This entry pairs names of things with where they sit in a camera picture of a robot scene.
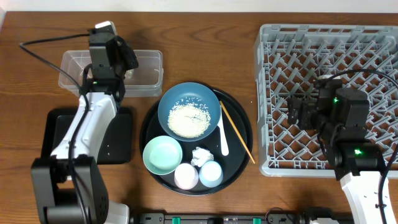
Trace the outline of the wooden chopstick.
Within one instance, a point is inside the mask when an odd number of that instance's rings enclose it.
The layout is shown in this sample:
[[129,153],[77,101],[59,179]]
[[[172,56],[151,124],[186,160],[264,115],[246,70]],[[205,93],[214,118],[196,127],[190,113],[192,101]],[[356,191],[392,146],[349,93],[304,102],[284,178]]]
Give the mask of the wooden chopstick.
[[234,123],[233,120],[231,119],[231,117],[230,117],[230,115],[229,115],[229,113],[228,113],[228,110],[226,109],[225,105],[223,104],[222,101],[219,101],[219,103],[220,103],[221,109],[224,111],[226,117],[228,118],[229,122],[231,123],[231,125],[232,125],[232,127],[233,127],[233,129],[234,129],[234,132],[236,133],[237,137],[238,137],[239,140],[241,141],[241,144],[242,144],[243,147],[245,148],[246,153],[247,153],[247,155],[249,156],[250,160],[252,161],[253,164],[256,164],[256,162],[255,162],[255,160],[254,160],[254,158],[253,158],[251,152],[249,151],[249,149],[248,149],[246,143],[244,142],[244,140],[243,140],[243,138],[242,138],[242,135],[240,134],[240,132],[238,131],[238,129],[237,129],[236,125],[235,125],[235,123]]

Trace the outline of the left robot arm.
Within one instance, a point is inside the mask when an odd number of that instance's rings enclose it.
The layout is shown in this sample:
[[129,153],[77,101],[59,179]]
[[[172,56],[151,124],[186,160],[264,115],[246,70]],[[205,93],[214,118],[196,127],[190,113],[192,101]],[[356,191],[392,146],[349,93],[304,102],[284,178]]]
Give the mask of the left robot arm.
[[136,55],[105,21],[86,34],[91,63],[83,70],[76,115],[60,144],[30,168],[41,223],[129,223],[129,207],[113,202],[98,169],[98,154],[125,95]]

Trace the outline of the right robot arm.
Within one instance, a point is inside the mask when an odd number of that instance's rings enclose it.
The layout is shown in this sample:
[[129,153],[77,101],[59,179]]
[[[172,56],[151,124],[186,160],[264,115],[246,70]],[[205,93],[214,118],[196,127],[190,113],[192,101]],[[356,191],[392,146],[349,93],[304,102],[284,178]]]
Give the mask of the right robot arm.
[[289,124],[317,132],[355,223],[395,223],[387,179],[390,165],[381,148],[366,139],[367,93],[332,77],[317,81],[316,88],[316,100],[287,100]]

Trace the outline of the dark blue bowl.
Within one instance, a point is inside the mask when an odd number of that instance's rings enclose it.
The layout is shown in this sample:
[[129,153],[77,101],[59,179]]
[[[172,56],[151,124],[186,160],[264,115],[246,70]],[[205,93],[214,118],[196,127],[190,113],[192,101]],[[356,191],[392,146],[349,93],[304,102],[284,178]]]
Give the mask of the dark blue bowl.
[[[189,139],[180,137],[171,131],[167,125],[169,110],[173,107],[175,102],[181,100],[182,98],[199,98],[207,105],[208,111],[210,112],[210,127],[197,138]],[[158,119],[161,127],[169,136],[179,141],[198,141],[207,137],[218,126],[218,121],[220,119],[220,107],[221,106],[218,98],[210,88],[199,83],[186,82],[173,86],[161,98],[158,107]]]

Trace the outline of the pile of white rice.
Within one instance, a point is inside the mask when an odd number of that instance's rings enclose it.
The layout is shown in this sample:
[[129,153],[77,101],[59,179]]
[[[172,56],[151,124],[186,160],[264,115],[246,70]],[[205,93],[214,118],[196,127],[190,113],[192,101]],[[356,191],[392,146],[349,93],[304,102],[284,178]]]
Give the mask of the pile of white rice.
[[169,110],[167,125],[183,138],[197,138],[210,127],[207,105],[199,98],[182,98]]

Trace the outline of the light blue cup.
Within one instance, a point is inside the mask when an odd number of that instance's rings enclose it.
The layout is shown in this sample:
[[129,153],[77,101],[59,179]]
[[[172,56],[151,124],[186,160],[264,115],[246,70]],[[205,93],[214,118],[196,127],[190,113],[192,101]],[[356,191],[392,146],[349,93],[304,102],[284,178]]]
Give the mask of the light blue cup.
[[223,180],[223,170],[216,161],[208,161],[203,164],[199,172],[200,182],[209,188],[220,185]]

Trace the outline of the pink cup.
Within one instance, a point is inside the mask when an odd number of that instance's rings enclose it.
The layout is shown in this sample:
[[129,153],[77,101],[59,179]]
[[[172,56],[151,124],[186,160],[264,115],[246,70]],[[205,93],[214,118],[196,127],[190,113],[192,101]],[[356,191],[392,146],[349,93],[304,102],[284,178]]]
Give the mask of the pink cup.
[[178,188],[190,190],[199,181],[198,171],[191,164],[182,163],[174,172],[174,181]]

